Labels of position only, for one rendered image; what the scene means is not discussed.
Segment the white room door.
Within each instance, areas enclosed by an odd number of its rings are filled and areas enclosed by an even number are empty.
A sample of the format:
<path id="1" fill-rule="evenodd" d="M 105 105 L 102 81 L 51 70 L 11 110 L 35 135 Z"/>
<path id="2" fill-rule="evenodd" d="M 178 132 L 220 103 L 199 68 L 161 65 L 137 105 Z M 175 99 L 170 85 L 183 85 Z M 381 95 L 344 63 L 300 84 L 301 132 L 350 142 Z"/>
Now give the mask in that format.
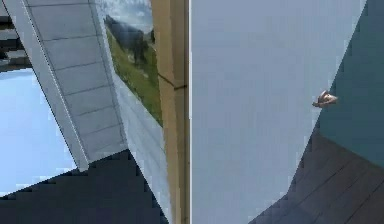
<path id="1" fill-rule="evenodd" d="M 192 224 L 287 193 L 367 0 L 192 0 Z"/>

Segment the window with green landscape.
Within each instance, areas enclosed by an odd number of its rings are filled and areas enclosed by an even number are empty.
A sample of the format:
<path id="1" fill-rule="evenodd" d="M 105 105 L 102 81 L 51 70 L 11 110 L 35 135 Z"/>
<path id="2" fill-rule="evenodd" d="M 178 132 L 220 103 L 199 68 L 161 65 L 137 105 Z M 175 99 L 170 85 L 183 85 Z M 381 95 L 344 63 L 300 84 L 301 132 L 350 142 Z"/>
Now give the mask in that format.
<path id="1" fill-rule="evenodd" d="M 96 0 L 116 74 L 163 126 L 151 0 Z"/>

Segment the white panelled door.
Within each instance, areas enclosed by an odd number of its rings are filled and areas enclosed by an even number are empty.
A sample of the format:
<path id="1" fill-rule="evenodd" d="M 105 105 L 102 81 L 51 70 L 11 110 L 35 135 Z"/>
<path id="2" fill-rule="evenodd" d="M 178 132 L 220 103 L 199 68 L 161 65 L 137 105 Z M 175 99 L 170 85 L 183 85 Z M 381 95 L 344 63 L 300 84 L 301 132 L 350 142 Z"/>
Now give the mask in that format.
<path id="1" fill-rule="evenodd" d="M 100 0 L 0 0 L 77 168 L 127 148 Z"/>

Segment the grey slatted shelf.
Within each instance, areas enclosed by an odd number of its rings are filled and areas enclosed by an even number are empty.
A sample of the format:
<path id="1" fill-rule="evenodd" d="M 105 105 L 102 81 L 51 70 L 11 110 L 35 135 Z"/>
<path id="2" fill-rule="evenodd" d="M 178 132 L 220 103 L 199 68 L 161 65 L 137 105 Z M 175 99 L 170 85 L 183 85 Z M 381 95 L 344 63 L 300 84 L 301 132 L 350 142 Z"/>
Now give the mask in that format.
<path id="1" fill-rule="evenodd" d="M 31 67 L 13 20 L 0 0 L 0 73 Z"/>

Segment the beige wooden door frame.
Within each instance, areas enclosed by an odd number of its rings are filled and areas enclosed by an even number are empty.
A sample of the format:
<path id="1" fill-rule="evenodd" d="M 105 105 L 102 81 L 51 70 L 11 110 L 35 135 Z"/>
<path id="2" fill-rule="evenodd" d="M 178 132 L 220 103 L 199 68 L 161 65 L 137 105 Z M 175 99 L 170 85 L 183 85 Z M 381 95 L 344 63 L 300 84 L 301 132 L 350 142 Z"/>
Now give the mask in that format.
<path id="1" fill-rule="evenodd" d="M 173 224 L 190 224 L 189 0 L 151 0 Z"/>

